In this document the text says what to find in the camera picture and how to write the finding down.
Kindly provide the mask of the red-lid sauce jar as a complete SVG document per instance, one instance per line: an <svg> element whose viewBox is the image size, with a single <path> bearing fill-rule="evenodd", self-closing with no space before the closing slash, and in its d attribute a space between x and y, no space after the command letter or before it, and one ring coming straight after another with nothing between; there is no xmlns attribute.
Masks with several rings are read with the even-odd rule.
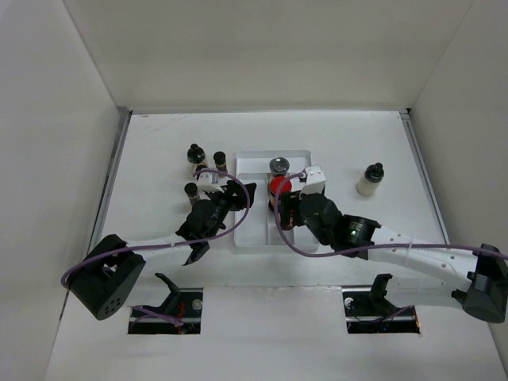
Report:
<svg viewBox="0 0 508 381"><path fill-rule="evenodd" d="M281 214L282 230L292 230L294 228L294 213L290 210Z"/></svg>
<svg viewBox="0 0 508 381"><path fill-rule="evenodd" d="M275 195L277 192L279 192L279 195L292 192L291 181L287 180L286 176L273 177L268 184L268 206L271 211L274 211L275 208Z"/></svg>

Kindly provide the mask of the white salt knob-top bottle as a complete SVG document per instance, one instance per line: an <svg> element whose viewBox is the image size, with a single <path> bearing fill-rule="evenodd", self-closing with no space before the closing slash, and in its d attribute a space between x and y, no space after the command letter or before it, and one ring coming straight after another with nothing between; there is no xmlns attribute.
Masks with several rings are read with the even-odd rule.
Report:
<svg viewBox="0 0 508 381"><path fill-rule="evenodd" d="M364 197L371 197L383 181L384 176L385 172L381 163L369 165L356 183L356 191Z"/></svg>

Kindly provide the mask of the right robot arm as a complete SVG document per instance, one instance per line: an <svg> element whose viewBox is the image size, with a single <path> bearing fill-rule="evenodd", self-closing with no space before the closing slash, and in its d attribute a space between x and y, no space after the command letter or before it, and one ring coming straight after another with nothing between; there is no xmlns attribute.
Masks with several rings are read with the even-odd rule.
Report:
<svg viewBox="0 0 508 381"><path fill-rule="evenodd" d="M450 306L489 323L507 312L507 257L496 247L431 244L388 229L375 220L343 214L323 194L286 193L274 201L278 229L306 227L330 252L404 267L420 279L380 275L368 305L386 314L396 305Z"/></svg>

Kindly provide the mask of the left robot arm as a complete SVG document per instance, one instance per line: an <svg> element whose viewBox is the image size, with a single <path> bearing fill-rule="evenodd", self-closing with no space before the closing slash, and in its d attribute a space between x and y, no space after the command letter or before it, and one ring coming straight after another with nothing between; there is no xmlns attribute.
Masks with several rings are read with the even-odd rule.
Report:
<svg viewBox="0 0 508 381"><path fill-rule="evenodd" d="M194 184L196 194L184 223L175 234L153 241L129 243L110 234L85 259L67 271L62 284L98 321L111 318L127 301L142 271L197 263L210 250L210 242L233 232L225 218L231 212L247 213L257 185L230 179L209 190Z"/></svg>

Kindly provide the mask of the front black-cap spice bottle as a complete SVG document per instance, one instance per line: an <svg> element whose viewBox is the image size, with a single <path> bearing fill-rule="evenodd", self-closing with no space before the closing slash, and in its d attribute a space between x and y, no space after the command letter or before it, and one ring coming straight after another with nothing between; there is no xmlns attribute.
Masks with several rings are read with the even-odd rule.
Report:
<svg viewBox="0 0 508 381"><path fill-rule="evenodd" d="M192 206L200 200L199 190L196 183L187 183L184 186L184 192Z"/></svg>

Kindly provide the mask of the small black-cap spice bottle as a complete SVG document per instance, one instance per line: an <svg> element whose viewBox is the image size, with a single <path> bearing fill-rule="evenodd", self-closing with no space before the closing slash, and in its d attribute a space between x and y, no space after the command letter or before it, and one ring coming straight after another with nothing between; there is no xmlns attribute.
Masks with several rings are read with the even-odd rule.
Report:
<svg viewBox="0 0 508 381"><path fill-rule="evenodd" d="M215 167L222 172L227 172L227 163L225 153L222 151L217 151L213 156Z"/></svg>

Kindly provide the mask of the white divided organizer tray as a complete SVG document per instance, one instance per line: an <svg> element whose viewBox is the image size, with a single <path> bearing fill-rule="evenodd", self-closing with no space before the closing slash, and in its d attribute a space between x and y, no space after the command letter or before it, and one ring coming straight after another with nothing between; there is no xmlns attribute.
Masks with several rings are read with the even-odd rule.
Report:
<svg viewBox="0 0 508 381"><path fill-rule="evenodd" d="M269 163L276 157L289 161L292 175L312 164L308 150L239 151L236 157L236 177L244 184L255 183L254 201L244 222L233 232L233 243L247 252L289 252L275 225L269 209Z"/></svg>

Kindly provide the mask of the knob-top spice grinder bottle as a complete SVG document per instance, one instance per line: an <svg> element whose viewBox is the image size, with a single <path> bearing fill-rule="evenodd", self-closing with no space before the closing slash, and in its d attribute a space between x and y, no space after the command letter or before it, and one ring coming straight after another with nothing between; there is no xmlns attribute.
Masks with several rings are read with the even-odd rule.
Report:
<svg viewBox="0 0 508 381"><path fill-rule="evenodd" d="M198 144L191 144L187 150L187 160L193 165L207 165L206 153Z"/></svg>

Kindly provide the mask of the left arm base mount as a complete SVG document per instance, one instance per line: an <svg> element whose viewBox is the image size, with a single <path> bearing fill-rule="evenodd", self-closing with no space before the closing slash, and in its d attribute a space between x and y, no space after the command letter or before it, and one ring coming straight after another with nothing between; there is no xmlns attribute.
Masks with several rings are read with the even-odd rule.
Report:
<svg viewBox="0 0 508 381"><path fill-rule="evenodd" d="M143 305L131 309L129 335L199 335L202 326L204 290L180 288L166 275L156 273L168 288L159 306Z"/></svg>

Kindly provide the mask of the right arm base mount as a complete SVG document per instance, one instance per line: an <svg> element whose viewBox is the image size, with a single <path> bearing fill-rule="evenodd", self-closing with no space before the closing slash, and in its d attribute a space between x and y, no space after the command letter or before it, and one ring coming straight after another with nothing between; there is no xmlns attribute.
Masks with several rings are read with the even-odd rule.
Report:
<svg viewBox="0 0 508 381"><path fill-rule="evenodd" d="M390 274L379 274L372 285L342 288L349 334L420 333L414 306L397 307L386 299Z"/></svg>

